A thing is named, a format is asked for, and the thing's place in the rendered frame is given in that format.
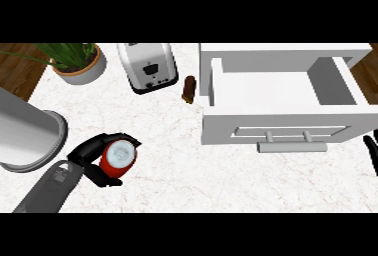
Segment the potted green plant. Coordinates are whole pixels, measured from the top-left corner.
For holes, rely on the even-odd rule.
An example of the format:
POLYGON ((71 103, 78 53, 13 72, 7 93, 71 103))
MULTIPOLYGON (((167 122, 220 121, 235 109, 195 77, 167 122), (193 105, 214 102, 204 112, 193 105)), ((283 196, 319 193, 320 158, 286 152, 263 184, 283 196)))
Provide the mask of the potted green plant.
POLYGON ((69 85, 86 85, 102 76, 106 57, 96 43, 35 43, 35 47, 47 55, 47 60, 6 51, 0 51, 0 54, 49 65, 69 85))

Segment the large grey cylinder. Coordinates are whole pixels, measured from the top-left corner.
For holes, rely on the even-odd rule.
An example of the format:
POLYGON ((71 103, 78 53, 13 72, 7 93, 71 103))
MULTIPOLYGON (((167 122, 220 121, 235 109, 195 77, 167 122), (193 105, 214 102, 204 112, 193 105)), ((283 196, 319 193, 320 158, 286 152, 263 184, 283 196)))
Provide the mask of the large grey cylinder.
POLYGON ((66 136, 63 116, 0 88, 0 166, 15 173, 37 170, 57 155, 66 136))

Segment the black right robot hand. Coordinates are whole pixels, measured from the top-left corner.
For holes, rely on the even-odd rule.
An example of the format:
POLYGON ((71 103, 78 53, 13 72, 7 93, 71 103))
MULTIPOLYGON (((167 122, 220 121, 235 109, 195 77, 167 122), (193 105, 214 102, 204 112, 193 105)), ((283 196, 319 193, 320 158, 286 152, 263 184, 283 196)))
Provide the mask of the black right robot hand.
POLYGON ((378 129, 373 130, 373 136, 363 136, 363 143, 369 150, 372 166, 378 176, 378 129))

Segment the white drawer cabinet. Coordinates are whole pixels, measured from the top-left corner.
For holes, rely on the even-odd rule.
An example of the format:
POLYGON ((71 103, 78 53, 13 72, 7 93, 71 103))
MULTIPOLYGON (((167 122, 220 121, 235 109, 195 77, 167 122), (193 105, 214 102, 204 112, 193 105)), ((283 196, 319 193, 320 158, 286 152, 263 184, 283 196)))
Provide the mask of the white drawer cabinet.
POLYGON ((366 43, 202 43, 199 81, 210 105, 359 105, 350 68, 366 43))

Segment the silver toaster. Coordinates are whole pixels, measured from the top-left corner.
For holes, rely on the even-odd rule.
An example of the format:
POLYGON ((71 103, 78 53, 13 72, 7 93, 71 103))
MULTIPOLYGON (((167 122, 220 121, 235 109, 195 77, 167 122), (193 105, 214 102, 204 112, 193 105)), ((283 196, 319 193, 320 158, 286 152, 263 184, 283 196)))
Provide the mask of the silver toaster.
POLYGON ((136 94, 174 85, 179 71, 168 43, 118 43, 118 56, 136 94))

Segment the red can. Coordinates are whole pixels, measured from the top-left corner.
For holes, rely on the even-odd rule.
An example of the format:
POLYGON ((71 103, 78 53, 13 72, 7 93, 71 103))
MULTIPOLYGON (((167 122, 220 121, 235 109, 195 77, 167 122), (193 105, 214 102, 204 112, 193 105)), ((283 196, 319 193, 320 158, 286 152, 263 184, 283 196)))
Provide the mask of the red can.
POLYGON ((127 140, 114 141, 105 148, 99 166, 111 178, 119 178, 136 162, 137 151, 127 140))

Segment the white open drawer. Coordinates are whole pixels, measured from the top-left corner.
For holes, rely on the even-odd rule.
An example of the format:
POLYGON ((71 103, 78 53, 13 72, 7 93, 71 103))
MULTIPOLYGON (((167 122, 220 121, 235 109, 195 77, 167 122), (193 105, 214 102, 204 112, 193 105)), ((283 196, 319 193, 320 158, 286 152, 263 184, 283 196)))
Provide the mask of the white open drawer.
POLYGON ((223 71, 211 60, 210 104, 201 142, 341 143, 378 129, 378 105, 368 103, 344 59, 319 58, 304 72, 223 71))

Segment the brown bottle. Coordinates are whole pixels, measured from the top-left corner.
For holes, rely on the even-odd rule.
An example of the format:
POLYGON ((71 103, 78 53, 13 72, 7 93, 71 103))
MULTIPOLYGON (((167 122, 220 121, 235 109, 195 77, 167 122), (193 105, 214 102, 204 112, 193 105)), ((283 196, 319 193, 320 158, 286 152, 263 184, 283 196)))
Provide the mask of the brown bottle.
POLYGON ((182 99, 189 104, 193 103, 195 90, 196 90, 196 80, 195 80, 195 77, 193 76, 187 76, 186 79, 184 79, 182 99))

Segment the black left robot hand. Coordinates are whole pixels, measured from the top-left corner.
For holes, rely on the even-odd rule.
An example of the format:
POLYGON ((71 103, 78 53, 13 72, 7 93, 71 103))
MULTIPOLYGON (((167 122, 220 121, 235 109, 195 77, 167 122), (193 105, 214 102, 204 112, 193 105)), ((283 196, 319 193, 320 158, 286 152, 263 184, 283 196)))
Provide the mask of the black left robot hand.
POLYGON ((66 156, 68 160, 84 169, 86 177, 99 187, 122 185, 122 181, 111 177, 102 168, 93 164, 93 161, 103 154, 105 148, 117 140, 128 141, 134 147, 142 145, 139 140, 125 133, 102 133, 84 141, 66 156))

